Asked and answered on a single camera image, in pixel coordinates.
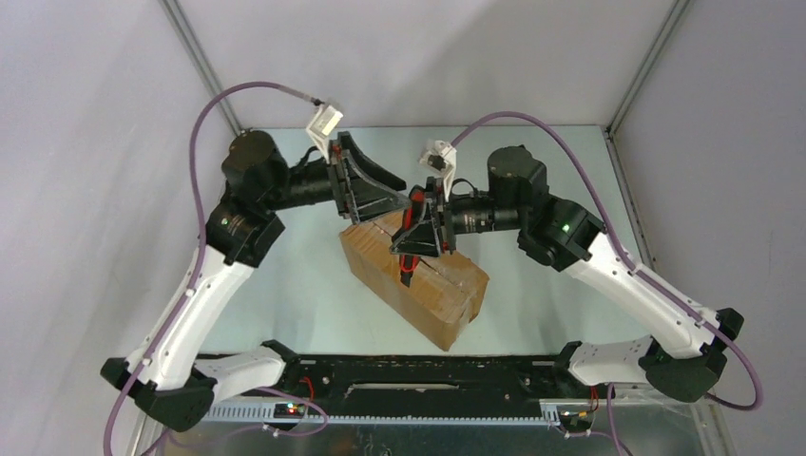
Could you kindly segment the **brown cardboard express box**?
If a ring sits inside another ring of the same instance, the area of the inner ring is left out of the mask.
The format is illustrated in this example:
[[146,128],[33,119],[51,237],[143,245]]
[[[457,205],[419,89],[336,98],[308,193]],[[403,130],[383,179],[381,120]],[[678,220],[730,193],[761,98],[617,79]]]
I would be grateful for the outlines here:
[[351,225],[338,238],[352,274],[439,350],[446,352],[480,314],[488,274],[460,253],[423,257],[408,285],[390,252],[402,211]]

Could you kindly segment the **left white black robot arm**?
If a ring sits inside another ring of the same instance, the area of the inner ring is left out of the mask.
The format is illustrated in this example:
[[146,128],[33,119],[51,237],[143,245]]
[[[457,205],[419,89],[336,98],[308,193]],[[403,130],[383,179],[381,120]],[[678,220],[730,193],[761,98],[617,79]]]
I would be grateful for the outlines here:
[[101,375],[148,417],[173,431],[198,424],[217,403],[268,387],[297,390],[293,351],[279,342],[217,359],[200,348],[238,288],[257,270],[284,226],[278,212],[330,201],[352,224],[408,206],[406,182],[368,158],[348,132],[329,140],[322,158],[289,164],[272,136],[247,130],[221,165],[225,191],[201,232],[186,281],[144,343],[110,358]]

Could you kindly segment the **red black utility knife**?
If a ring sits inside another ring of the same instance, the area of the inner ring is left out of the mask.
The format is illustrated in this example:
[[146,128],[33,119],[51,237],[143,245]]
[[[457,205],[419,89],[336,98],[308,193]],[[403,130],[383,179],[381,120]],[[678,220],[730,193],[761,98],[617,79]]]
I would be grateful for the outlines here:
[[418,266],[420,257],[414,252],[414,242],[417,240],[414,230],[421,218],[409,218],[408,209],[404,211],[401,228],[403,234],[398,245],[398,266],[400,283],[406,287],[412,284],[413,273]]

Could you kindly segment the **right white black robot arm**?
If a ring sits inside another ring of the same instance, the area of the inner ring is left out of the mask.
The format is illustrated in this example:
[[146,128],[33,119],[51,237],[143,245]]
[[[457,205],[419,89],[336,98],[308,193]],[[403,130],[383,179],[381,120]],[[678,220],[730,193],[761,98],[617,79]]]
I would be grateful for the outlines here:
[[728,344],[739,335],[740,313],[696,304],[629,254],[616,253],[605,224],[583,205],[552,195],[546,166],[522,145],[493,151],[488,186],[454,194],[455,149],[438,142],[420,162],[431,171],[410,193],[391,252],[399,280],[410,285],[425,257],[453,253],[465,234],[517,233],[518,247],[538,264],[607,296],[647,330],[621,343],[567,343],[552,373],[554,388],[576,397],[589,386],[646,384],[667,397],[694,403],[720,380]]

